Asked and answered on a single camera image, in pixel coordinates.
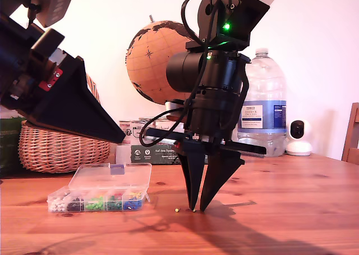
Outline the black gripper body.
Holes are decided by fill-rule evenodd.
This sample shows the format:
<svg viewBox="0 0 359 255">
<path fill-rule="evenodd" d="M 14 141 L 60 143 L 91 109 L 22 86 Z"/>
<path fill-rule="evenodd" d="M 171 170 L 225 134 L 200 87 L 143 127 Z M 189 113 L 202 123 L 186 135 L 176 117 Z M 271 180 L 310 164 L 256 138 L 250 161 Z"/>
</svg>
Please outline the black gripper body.
<svg viewBox="0 0 359 255">
<path fill-rule="evenodd" d="M 175 143 L 201 143 L 205 155 L 213 155 L 220 149 L 237 151 L 262 157 L 265 147 L 232 141 L 232 130 L 243 105 L 241 95 L 225 93 L 200 93 L 186 101 L 174 99 L 165 103 L 167 110 L 145 125 L 145 145 L 153 146 L 163 139 Z M 174 121 L 169 130 L 150 128 L 149 125 L 166 115 Z"/>
</svg>

